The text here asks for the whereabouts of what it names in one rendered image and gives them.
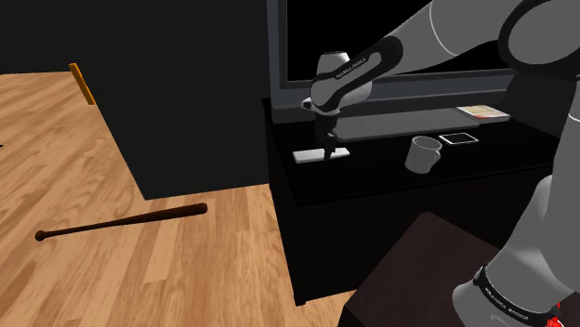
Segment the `brown wooden baseball bat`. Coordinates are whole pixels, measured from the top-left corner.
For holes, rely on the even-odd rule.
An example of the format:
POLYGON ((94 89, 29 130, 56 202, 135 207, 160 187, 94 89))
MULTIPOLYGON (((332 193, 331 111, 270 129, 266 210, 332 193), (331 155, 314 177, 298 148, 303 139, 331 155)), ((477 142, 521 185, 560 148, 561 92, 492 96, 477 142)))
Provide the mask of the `brown wooden baseball bat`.
POLYGON ((206 203, 195 203, 189 204, 181 207, 164 209, 156 212, 149 212, 145 214, 140 214, 136 216, 130 216, 120 219, 115 219, 106 222, 100 222, 96 224, 84 225, 68 229, 55 229, 50 231, 37 230, 34 234, 34 238, 41 242, 47 238, 56 237, 65 234, 71 234, 76 232, 89 231, 94 229, 106 229, 119 226, 135 225, 156 221, 163 221, 169 219, 182 218, 187 216, 198 216, 203 215, 208 211, 208 206, 206 203))

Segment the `white-framed black tablet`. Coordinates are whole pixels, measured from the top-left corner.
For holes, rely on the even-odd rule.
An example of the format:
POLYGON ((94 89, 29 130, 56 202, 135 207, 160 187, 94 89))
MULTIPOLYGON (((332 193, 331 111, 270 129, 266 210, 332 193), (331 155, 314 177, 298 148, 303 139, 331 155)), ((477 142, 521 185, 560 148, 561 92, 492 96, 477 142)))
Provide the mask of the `white-framed black tablet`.
POLYGON ((450 146, 458 146, 479 142, 474 136, 465 132, 439 135, 439 139, 450 146))

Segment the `orange wooden board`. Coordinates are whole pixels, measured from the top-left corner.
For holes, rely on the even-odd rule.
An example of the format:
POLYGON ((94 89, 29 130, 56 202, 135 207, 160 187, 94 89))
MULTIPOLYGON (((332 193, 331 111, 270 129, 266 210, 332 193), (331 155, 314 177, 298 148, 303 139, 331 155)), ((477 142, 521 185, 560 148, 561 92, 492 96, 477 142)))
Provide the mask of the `orange wooden board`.
POLYGON ((78 65, 76 63, 70 63, 68 65, 69 70, 71 71, 75 82, 78 84, 79 89, 81 90, 86 102, 88 105, 96 105, 96 101, 89 89, 89 87, 86 84, 86 81, 84 79, 84 76, 82 75, 78 65))

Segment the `grey mug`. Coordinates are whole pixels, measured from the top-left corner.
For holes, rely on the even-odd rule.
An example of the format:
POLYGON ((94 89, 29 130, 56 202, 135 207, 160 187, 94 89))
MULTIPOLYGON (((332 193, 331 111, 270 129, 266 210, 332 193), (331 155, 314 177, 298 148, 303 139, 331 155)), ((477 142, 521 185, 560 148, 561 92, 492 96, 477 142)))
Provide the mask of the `grey mug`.
POLYGON ((416 174, 427 174, 441 158, 442 144, 432 137, 417 136, 411 141, 405 167, 416 174))

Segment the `grey flat-screen television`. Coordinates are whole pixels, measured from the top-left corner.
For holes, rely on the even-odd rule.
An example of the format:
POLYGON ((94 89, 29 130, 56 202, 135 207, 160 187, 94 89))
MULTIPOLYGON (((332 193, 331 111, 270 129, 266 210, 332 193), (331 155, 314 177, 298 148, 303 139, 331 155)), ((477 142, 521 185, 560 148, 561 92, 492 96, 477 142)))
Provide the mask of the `grey flat-screen television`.
MULTIPOLYGON (((267 0, 270 65, 270 109, 268 138, 287 144, 313 145, 316 114, 300 109, 298 102, 309 94, 310 82, 287 78, 287 3, 267 0)), ((391 116, 451 108, 457 105, 497 104, 503 101, 515 73, 509 69, 389 75, 373 82, 363 100, 350 104, 345 117, 365 121, 391 116)))

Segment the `black television stand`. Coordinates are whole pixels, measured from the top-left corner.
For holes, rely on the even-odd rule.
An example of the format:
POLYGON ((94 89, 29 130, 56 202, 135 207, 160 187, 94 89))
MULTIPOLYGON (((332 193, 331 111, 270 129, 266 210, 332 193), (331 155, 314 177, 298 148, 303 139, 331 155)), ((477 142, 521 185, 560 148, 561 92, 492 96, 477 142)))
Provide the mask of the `black television stand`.
POLYGON ((348 155, 297 163, 310 121, 267 119, 269 185, 297 305, 356 289, 415 219, 432 213, 501 247, 550 174, 559 141, 516 120, 444 146, 425 175, 405 167, 411 138, 350 142, 348 155))

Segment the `dark robot stand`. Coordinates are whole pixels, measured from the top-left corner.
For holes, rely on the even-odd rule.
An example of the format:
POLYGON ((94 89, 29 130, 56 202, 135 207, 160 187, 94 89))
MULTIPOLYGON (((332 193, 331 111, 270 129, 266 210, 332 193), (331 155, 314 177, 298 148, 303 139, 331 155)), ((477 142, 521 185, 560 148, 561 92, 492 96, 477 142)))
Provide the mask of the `dark robot stand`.
POLYGON ((422 214, 346 302, 337 327, 464 327, 453 290, 497 252, 452 223, 422 214))

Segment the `white flat remote control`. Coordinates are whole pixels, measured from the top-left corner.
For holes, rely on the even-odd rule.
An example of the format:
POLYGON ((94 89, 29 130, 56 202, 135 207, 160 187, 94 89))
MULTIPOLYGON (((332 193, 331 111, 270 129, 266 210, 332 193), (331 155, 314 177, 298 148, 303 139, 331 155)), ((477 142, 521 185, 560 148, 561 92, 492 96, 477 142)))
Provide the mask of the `white flat remote control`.
MULTIPOLYGON (((293 152, 293 157, 297 164, 322 162, 324 160, 324 155, 325 149, 298 150, 293 152)), ((330 159, 338 159, 349 155, 350 152, 347 148, 336 148, 335 151, 330 154, 330 159)))

